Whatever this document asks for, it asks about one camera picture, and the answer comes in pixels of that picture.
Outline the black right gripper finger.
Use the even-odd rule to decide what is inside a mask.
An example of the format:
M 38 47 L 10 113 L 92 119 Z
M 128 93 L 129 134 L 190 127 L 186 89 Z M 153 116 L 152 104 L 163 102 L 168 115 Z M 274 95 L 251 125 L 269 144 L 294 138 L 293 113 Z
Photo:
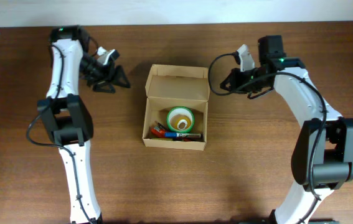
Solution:
M 262 97 L 266 94 L 268 94 L 269 92 L 272 92 L 273 91 L 273 88 L 269 88 L 267 90 L 263 90 L 263 91 L 258 91 L 258 92 L 250 92 L 248 95 L 247 95 L 247 98 L 249 100 L 254 100 L 254 99 L 257 99 L 259 97 Z
M 227 92 L 235 92 L 237 89 L 237 79 L 235 73 L 230 73 L 224 81 L 220 83 L 220 88 Z

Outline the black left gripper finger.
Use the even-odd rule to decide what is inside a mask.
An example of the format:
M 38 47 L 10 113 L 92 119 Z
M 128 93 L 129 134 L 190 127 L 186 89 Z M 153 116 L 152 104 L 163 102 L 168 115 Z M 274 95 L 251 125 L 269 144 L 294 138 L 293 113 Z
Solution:
M 115 68 L 115 77 L 113 79 L 113 84 L 116 86 L 120 86 L 122 88 L 131 88 L 131 84 L 126 77 L 125 71 L 121 65 L 118 65 Z
M 103 81 L 103 82 L 99 82 L 99 83 L 94 84 L 92 90 L 95 92 L 101 92 L 101 93 L 115 93 L 116 92 L 113 85 L 108 81 Z

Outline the brown cardboard box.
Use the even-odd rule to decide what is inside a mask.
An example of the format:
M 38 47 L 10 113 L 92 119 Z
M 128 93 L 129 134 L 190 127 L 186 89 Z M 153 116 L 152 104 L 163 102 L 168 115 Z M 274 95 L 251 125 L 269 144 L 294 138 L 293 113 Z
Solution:
M 190 149 L 203 151 L 207 144 L 207 117 L 210 89 L 208 69 L 175 65 L 152 65 L 145 86 L 146 111 L 142 140 L 146 147 Z M 182 123 L 192 134 L 200 138 L 176 141 L 160 138 L 154 127 L 168 126 L 175 115 L 186 114 L 189 119 Z

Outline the green tape roll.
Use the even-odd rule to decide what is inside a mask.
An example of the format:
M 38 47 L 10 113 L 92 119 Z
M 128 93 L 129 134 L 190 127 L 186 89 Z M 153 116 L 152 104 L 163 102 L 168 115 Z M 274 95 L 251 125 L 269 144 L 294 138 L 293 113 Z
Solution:
M 177 106 L 168 112 L 166 122 L 172 132 L 189 133 L 194 126 L 195 117 L 189 108 Z

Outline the small yellow tape roll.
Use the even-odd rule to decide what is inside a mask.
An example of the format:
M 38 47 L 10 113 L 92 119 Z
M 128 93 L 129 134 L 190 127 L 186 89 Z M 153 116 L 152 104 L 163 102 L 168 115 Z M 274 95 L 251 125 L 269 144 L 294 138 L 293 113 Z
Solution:
M 184 131 L 192 124 L 190 117 L 184 114 L 177 114 L 171 119 L 171 125 L 177 131 Z

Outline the orange black stapler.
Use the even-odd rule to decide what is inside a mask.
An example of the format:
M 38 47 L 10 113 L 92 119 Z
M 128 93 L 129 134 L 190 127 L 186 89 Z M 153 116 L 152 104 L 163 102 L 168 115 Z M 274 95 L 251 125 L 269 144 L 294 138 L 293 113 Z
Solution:
M 170 132 L 170 130 L 159 122 L 155 122 L 150 126 L 150 132 L 157 138 L 165 138 L 165 133 Z

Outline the orange utility knife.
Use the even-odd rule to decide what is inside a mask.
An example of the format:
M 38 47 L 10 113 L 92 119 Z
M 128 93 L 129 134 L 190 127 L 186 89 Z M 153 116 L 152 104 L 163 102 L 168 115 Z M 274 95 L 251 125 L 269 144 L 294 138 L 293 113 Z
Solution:
M 167 140 L 167 141 L 193 141 L 194 139 L 197 139 L 197 138 L 157 138 L 157 137 L 155 138 Z

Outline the blue white marker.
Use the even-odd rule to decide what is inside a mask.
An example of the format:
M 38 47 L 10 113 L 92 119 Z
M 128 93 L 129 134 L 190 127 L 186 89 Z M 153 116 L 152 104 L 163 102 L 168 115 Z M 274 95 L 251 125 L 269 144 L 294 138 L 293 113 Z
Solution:
M 199 133 L 172 133 L 166 132 L 164 133 L 165 138 L 201 138 L 202 135 Z

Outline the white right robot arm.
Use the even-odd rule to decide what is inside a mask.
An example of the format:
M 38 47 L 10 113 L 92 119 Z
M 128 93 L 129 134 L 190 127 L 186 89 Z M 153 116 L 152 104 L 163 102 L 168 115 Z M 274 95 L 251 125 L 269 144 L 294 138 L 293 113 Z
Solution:
M 259 67 L 245 44 L 230 53 L 239 67 L 220 83 L 221 94 L 253 100 L 275 91 L 285 100 L 300 127 L 291 156 L 294 181 L 267 223 L 309 223 L 324 199 L 353 180 L 353 118 L 324 99 L 304 62 L 287 56 L 280 35 L 258 39 L 258 53 Z

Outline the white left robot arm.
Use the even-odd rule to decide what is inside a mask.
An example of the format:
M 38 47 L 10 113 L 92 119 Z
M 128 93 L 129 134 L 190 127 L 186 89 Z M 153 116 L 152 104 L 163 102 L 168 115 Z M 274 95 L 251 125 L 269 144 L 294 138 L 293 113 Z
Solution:
M 102 223 L 90 165 L 93 120 L 79 95 L 79 81 L 85 80 L 95 92 L 115 93 L 115 87 L 130 88 L 123 67 L 116 65 L 118 51 L 97 46 L 96 40 L 80 25 L 52 29 L 49 36 L 52 78 L 38 115 L 50 141 L 58 149 L 67 177 L 71 223 Z

